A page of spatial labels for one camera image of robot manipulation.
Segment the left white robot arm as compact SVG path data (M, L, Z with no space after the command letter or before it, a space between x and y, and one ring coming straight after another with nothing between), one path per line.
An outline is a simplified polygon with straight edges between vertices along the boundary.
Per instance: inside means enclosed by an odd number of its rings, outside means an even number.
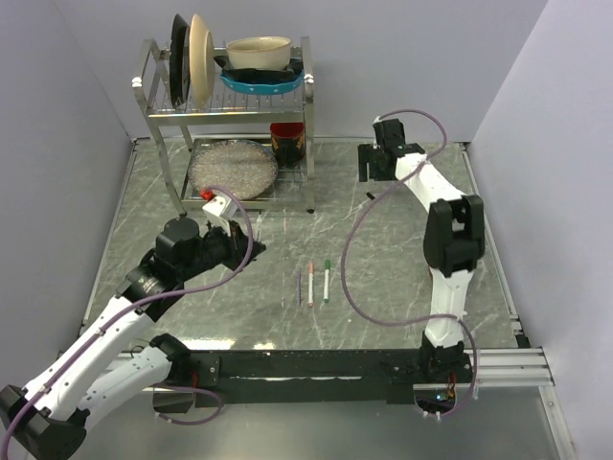
M187 281L219 265L237 274L265 248L252 228L235 221L202 233L190 218L169 220L87 331L37 378L2 389L2 458L17 441L36 459L68 459L99 421L141 390L194 388L192 352L169 333L152 338L128 363L107 367L188 294Z

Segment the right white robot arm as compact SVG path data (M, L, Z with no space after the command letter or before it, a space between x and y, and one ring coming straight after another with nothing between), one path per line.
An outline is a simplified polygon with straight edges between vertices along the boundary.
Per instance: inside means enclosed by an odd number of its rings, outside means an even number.
M452 185L418 144L408 144L400 120L374 122L375 141L358 147L361 182L401 179L424 210L423 255L432 278L430 314L420 345L420 373L441 381L465 366L464 333L469 284L485 253L484 203Z

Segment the green white marker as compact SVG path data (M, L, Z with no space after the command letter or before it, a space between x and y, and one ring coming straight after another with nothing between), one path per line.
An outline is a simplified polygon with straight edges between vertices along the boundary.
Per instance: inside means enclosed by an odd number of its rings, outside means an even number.
M330 299L330 295L329 295L330 269L331 269L330 260L326 259L325 260L325 268L324 268L324 291L323 291L323 301L324 301L324 303L328 303L329 299Z

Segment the purple pen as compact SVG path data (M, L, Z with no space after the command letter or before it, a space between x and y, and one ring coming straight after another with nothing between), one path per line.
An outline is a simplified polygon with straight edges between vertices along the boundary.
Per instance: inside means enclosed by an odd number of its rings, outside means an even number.
M302 306L302 269L299 267L296 275L296 302L297 306Z

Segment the red white marker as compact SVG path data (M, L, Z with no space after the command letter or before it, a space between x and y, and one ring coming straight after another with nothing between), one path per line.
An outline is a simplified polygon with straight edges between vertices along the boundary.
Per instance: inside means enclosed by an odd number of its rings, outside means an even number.
M307 274L307 305L310 308L314 307L314 274L315 274L314 262L309 262L308 274Z

